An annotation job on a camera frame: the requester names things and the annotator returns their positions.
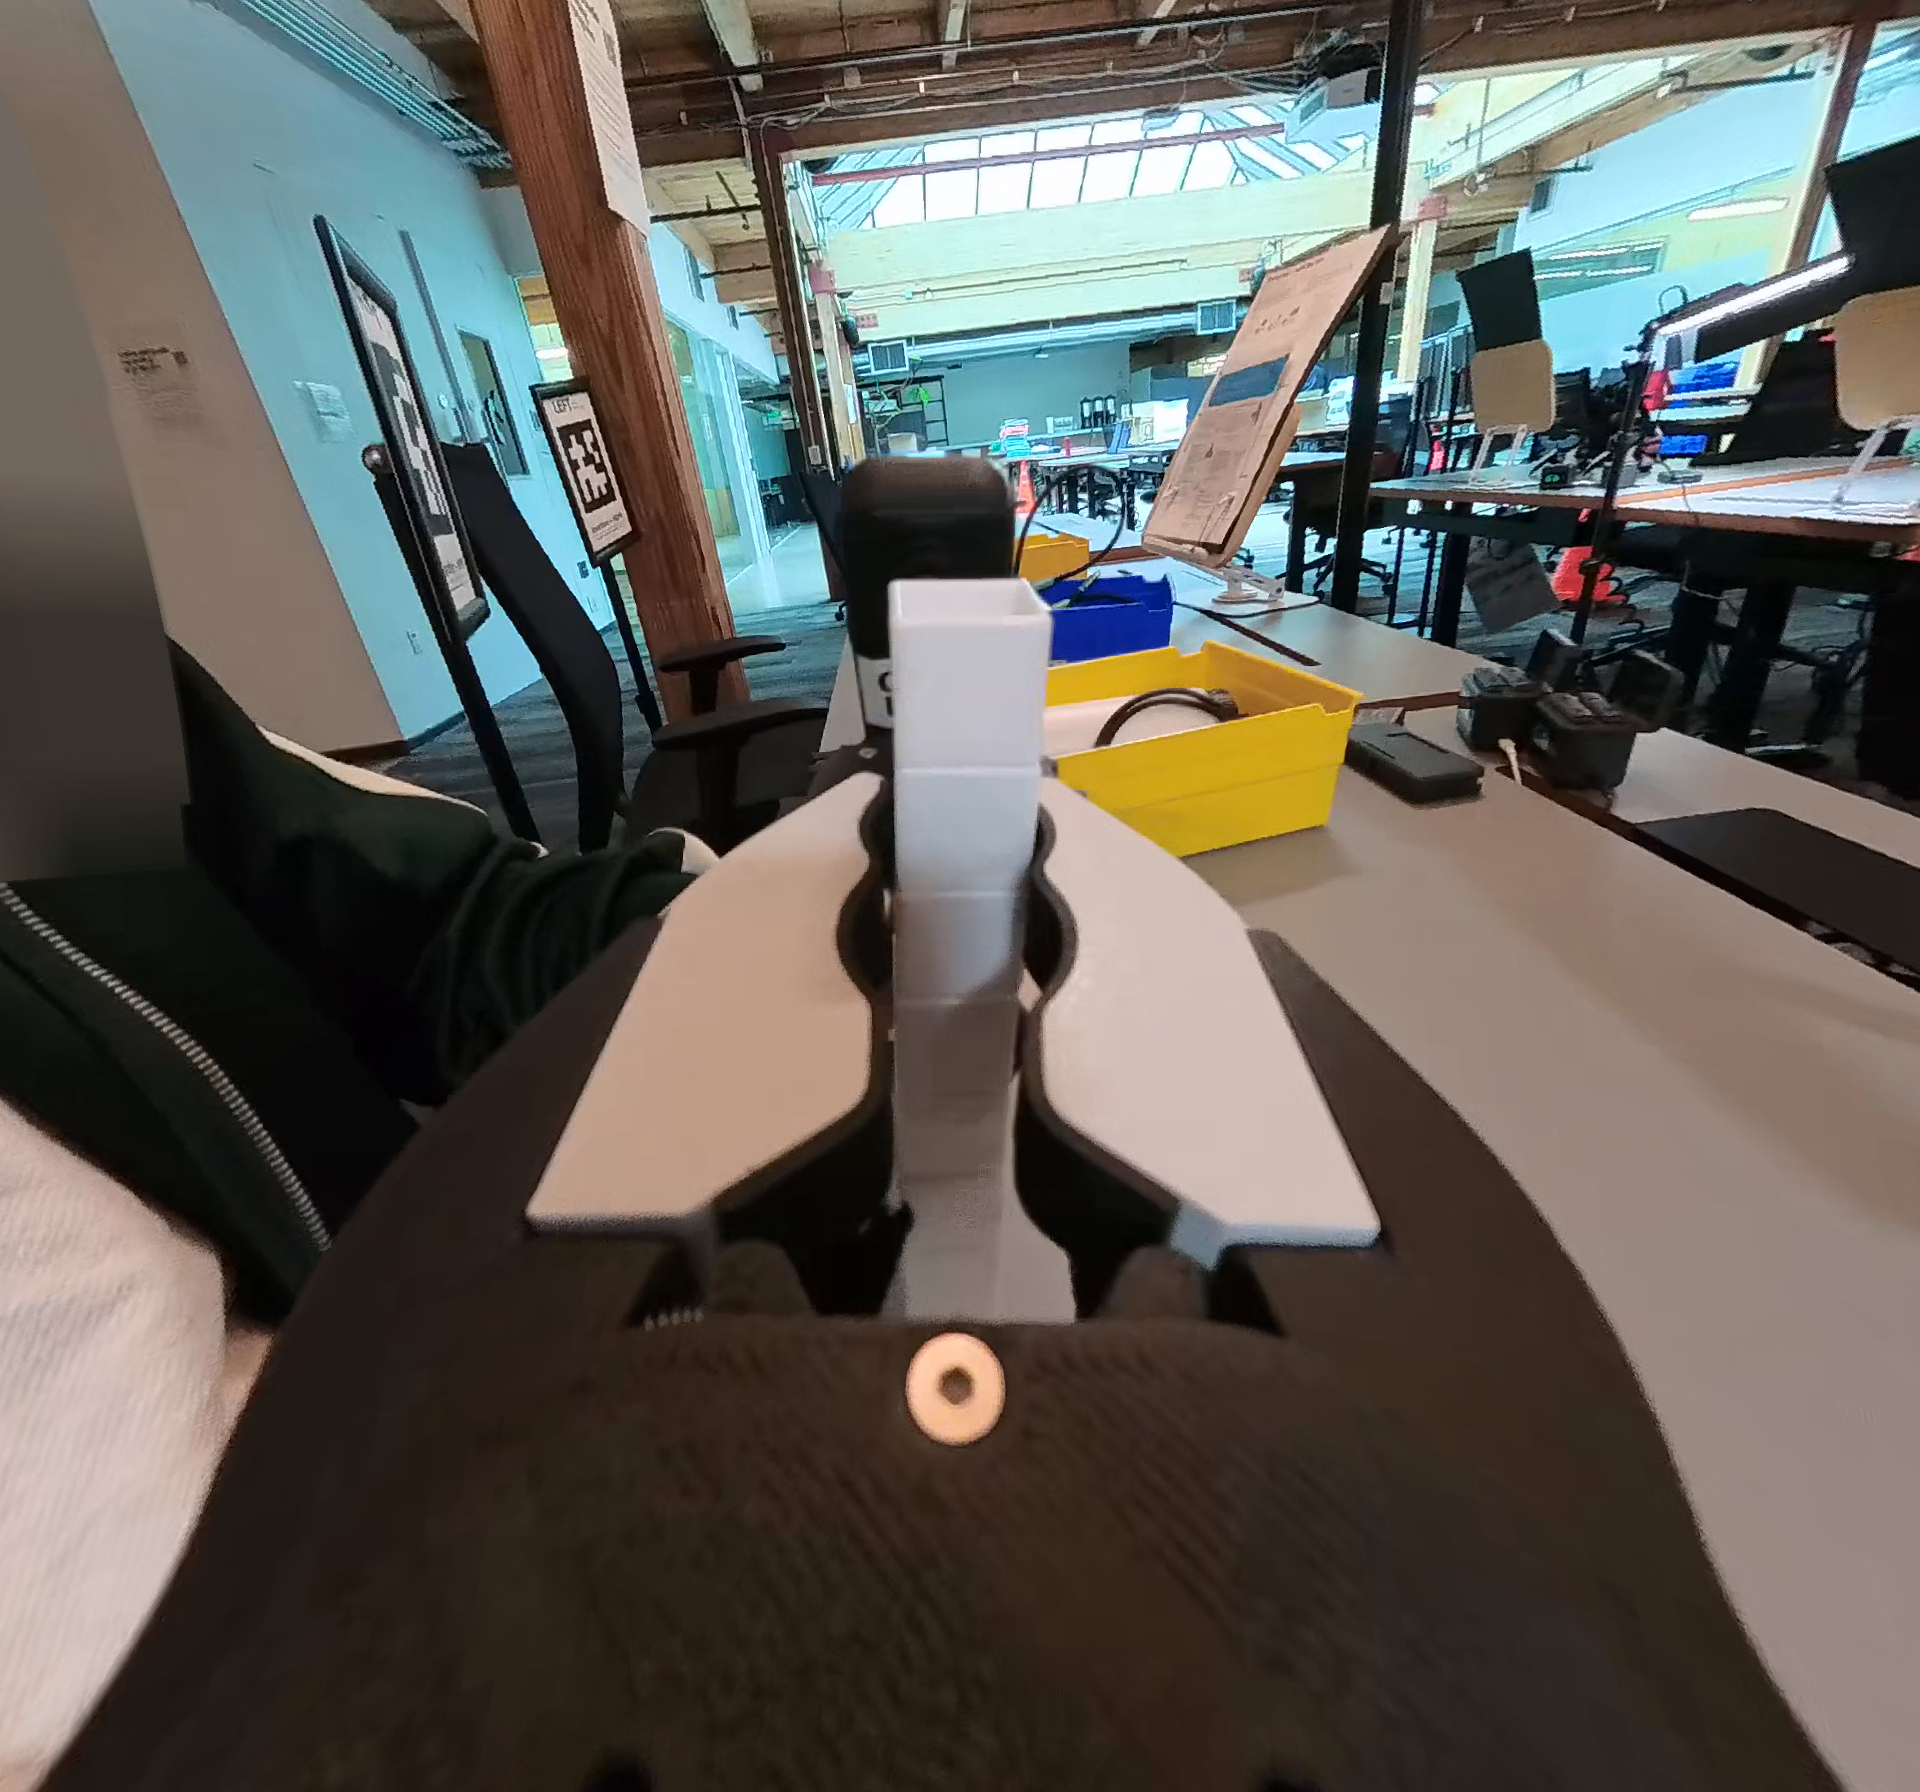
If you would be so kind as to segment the cardboard sheet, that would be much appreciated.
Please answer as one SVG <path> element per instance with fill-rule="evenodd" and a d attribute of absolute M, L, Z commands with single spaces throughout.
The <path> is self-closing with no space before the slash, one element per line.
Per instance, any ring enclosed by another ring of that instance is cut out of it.
<path fill-rule="evenodd" d="M 1224 569 L 1292 443 L 1312 366 L 1379 254 L 1369 228 L 1271 269 L 1153 494 L 1141 548 Z"/>

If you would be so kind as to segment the yellow plastic bin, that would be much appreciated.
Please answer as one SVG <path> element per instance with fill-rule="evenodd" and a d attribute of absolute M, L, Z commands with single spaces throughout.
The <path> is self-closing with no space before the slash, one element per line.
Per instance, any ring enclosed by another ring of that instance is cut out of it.
<path fill-rule="evenodd" d="M 1053 666 L 1043 755 L 1059 785 L 1173 858 L 1320 826 L 1357 692 L 1203 644 Z"/>

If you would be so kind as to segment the black pole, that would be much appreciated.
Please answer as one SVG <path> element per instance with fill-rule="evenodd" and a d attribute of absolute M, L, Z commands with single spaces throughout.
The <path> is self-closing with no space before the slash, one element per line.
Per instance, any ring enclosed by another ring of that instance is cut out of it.
<path fill-rule="evenodd" d="M 1354 388 L 1331 525 L 1328 604 L 1338 611 L 1357 610 L 1365 508 L 1371 499 L 1379 374 L 1388 333 L 1388 290 L 1393 274 L 1396 226 L 1403 213 L 1410 144 L 1410 96 L 1420 75 L 1422 26 L 1424 0 L 1388 0 L 1379 70 L 1379 126 L 1371 168 L 1371 205 L 1365 218 L 1369 228 L 1379 232 L 1379 254 L 1365 284 L 1361 288 Z"/>

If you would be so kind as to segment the tall black framed poster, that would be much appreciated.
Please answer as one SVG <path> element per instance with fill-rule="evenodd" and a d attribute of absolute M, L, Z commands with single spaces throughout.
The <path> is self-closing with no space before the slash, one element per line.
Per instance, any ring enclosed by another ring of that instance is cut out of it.
<path fill-rule="evenodd" d="M 445 638 L 464 644 L 490 607 L 395 294 L 328 218 L 311 222 L 381 428 L 381 479 L 397 494 L 397 530 L 425 580 L 421 604 Z"/>

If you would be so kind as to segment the large stand with tan board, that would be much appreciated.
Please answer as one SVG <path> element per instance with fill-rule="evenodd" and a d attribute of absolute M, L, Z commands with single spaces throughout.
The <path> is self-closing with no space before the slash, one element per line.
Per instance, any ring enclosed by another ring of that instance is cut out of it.
<path fill-rule="evenodd" d="M 1835 314 L 1837 418 L 1866 439 L 1835 489 L 1835 508 L 1868 470 L 1888 432 L 1917 428 L 1917 139 L 1827 168 L 1845 254 Z"/>

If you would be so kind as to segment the wooden post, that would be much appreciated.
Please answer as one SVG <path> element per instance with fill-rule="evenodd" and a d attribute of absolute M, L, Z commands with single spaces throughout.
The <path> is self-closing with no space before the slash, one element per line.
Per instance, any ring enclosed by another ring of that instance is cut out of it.
<path fill-rule="evenodd" d="M 572 374 L 596 401 L 635 510 L 627 583 L 659 706 L 685 717 L 666 652 L 734 633 L 656 276 L 601 195 L 563 0 L 467 0 L 517 190 Z"/>

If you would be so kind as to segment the white paper notice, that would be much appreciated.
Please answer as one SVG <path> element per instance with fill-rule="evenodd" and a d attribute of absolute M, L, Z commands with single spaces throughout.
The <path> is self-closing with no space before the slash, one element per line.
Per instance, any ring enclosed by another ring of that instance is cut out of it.
<path fill-rule="evenodd" d="M 590 146 L 603 205 L 637 236 L 649 228 L 649 201 L 637 160 L 635 123 L 621 70 L 617 19 L 610 0 L 563 0 L 572 57 L 586 105 Z"/>

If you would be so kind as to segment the black flat pad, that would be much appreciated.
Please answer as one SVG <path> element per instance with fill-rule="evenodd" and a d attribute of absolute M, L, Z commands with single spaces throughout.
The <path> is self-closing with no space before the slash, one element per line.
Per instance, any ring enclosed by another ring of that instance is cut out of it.
<path fill-rule="evenodd" d="M 1763 808 L 1639 820 L 1631 839 L 1766 918 L 1917 984 L 1917 867 Z"/>

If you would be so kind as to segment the blue plastic bin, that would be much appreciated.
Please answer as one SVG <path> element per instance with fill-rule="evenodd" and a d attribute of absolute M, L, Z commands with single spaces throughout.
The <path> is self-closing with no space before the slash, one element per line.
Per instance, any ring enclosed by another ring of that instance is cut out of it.
<path fill-rule="evenodd" d="M 1053 614 L 1053 666 L 1168 647 L 1170 583 L 1162 576 L 1090 573 L 1039 583 L 1039 596 Z"/>

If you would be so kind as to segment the black office chair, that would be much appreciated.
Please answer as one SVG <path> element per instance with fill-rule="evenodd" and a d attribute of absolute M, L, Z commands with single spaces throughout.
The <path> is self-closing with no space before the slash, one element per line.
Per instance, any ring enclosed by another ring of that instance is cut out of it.
<path fill-rule="evenodd" d="M 656 659 L 685 683 L 685 717 L 651 729 L 647 758 L 627 771 L 627 702 L 606 641 L 531 534 L 493 456 L 445 443 L 443 469 L 490 602 L 539 664 L 572 745 L 577 848 L 676 826 L 727 853 L 805 799 L 827 710 L 798 699 L 721 702 L 743 659 L 782 652 L 772 634 L 696 641 Z"/>

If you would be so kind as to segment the framed marker sign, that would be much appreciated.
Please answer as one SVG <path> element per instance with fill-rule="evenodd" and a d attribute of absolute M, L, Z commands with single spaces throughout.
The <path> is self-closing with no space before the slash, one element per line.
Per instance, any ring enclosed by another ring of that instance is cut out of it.
<path fill-rule="evenodd" d="M 610 438 L 590 388 L 577 380 L 532 384 L 531 404 L 555 463 L 590 566 L 635 539 L 635 510 L 613 463 Z"/>

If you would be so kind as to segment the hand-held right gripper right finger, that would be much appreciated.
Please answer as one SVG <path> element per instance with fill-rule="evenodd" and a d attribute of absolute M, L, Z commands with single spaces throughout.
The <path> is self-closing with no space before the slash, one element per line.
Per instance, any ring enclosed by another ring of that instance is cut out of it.
<path fill-rule="evenodd" d="M 1067 1253 L 1365 1249 L 1378 1208 L 1251 926 L 1182 858 L 1042 782 L 1018 1197 Z"/>

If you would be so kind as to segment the black lamp bar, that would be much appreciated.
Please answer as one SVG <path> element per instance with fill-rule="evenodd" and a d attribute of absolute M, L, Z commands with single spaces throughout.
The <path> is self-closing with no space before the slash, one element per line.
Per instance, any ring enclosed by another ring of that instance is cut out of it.
<path fill-rule="evenodd" d="M 1717 360 L 1760 338 L 1832 316 L 1851 290 L 1851 254 L 1835 252 L 1756 284 L 1717 290 L 1650 322 L 1646 328 L 1646 353 L 1657 369 Z"/>

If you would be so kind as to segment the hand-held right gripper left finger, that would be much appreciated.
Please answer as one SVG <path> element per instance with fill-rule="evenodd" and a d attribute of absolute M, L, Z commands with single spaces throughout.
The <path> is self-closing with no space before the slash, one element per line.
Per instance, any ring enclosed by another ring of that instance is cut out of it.
<path fill-rule="evenodd" d="M 888 808 L 887 782 L 854 772 L 682 892 L 531 1228 L 851 1235 L 895 1201 Z"/>

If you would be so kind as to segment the white long box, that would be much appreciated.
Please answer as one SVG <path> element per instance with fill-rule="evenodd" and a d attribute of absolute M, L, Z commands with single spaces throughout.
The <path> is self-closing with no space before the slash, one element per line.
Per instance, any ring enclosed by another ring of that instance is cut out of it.
<path fill-rule="evenodd" d="M 892 1049 L 909 1232 L 892 1311 L 1012 1317 L 1012 1087 L 1049 618 L 1022 579 L 895 580 Z"/>

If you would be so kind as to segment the grey desk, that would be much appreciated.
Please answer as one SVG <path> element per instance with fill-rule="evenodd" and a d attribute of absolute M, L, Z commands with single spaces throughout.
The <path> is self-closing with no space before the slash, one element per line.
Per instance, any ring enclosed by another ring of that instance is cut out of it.
<path fill-rule="evenodd" d="M 1498 1476 L 1711 1790 L 1913 1790 L 1913 997 L 1498 799 L 1197 864 L 1379 1215 L 1252 1308 Z"/>

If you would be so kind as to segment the dark green zip jacket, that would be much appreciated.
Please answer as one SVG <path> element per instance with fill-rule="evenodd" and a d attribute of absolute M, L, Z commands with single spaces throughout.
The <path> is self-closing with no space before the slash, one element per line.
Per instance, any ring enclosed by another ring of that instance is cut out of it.
<path fill-rule="evenodd" d="M 459 1090 L 418 1002 L 431 935 L 484 858 L 548 853 L 261 731 L 169 655 L 181 867 L 3 885 L 3 1094 L 199 1232 L 243 1308 L 282 1321 Z"/>

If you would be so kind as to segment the black flat box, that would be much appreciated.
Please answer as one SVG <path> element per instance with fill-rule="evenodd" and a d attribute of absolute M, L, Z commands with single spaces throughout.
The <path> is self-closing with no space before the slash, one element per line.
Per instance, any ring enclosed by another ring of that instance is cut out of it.
<path fill-rule="evenodd" d="M 1406 803 L 1450 803 L 1481 792 L 1484 768 L 1406 724 L 1364 720 L 1345 736 L 1345 768 Z"/>

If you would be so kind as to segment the person's left forearm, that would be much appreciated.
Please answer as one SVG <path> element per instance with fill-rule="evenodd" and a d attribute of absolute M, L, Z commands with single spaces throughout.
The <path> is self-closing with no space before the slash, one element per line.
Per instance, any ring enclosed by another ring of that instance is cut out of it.
<path fill-rule="evenodd" d="M 696 836 L 666 826 L 601 853 L 483 860 L 431 935 L 418 970 L 433 1073 L 463 1083 L 628 927 L 666 915 L 717 867 Z"/>

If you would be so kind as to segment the small stand with tan board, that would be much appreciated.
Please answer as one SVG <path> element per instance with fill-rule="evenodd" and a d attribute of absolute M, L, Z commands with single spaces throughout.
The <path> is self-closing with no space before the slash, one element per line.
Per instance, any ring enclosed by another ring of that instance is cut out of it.
<path fill-rule="evenodd" d="M 1474 353 L 1467 388 L 1474 411 L 1470 469 L 1491 466 L 1498 439 L 1518 463 L 1533 435 L 1556 424 L 1556 369 L 1540 333 L 1539 280 L 1528 247 L 1460 270 Z"/>

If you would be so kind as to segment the black charging case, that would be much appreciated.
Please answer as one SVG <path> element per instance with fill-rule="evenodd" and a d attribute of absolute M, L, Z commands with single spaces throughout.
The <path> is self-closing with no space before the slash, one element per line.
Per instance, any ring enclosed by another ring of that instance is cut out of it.
<path fill-rule="evenodd" d="M 1546 692 L 1533 709 L 1533 758 L 1556 791 L 1612 796 L 1636 736 L 1639 721 L 1591 692 Z"/>
<path fill-rule="evenodd" d="M 1530 745 L 1549 685 L 1515 666 L 1481 664 L 1460 681 L 1453 729 L 1474 753 Z"/>

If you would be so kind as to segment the cream white shirt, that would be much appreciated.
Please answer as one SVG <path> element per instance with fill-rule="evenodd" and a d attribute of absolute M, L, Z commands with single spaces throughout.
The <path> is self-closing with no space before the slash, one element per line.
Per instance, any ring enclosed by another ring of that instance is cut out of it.
<path fill-rule="evenodd" d="M 3 1107 L 4 1790 L 126 1660 L 270 1344 L 212 1245 Z"/>

